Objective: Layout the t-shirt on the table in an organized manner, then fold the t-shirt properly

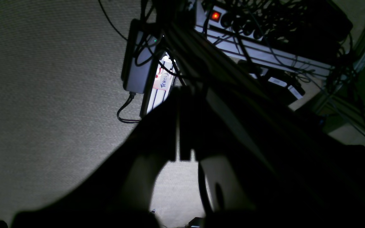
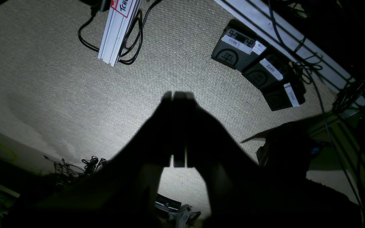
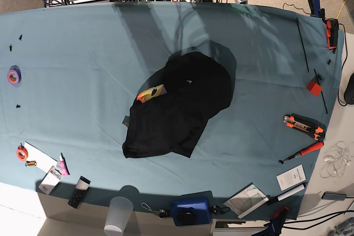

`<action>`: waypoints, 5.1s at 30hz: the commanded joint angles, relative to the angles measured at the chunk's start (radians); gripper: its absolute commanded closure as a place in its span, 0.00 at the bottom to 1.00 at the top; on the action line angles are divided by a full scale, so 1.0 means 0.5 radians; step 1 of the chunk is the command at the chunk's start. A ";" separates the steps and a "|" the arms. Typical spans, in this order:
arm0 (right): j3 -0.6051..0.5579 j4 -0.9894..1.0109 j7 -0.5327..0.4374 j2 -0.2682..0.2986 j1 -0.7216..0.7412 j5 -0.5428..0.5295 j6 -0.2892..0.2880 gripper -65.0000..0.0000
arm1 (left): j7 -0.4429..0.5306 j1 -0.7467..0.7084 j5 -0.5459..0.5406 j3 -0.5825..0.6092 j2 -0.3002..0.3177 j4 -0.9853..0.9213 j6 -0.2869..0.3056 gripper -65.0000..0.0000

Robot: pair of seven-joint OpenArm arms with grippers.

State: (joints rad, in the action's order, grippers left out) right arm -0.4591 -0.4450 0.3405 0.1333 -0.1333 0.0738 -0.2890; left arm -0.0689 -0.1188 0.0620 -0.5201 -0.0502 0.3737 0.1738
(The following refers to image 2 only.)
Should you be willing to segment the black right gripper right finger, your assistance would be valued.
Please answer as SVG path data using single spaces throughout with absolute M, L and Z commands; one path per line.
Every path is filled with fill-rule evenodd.
M 360 227 L 357 204 L 306 178 L 319 145 L 296 122 L 268 130 L 255 162 L 192 93 L 175 92 L 174 111 L 188 165 L 207 185 L 212 216 L 205 227 Z

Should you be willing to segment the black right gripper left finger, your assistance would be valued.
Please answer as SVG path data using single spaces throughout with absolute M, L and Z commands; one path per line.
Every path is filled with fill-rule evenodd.
M 65 192 L 61 228 L 159 228 L 155 199 L 168 153 L 166 92 L 152 116 L 100 171 Z

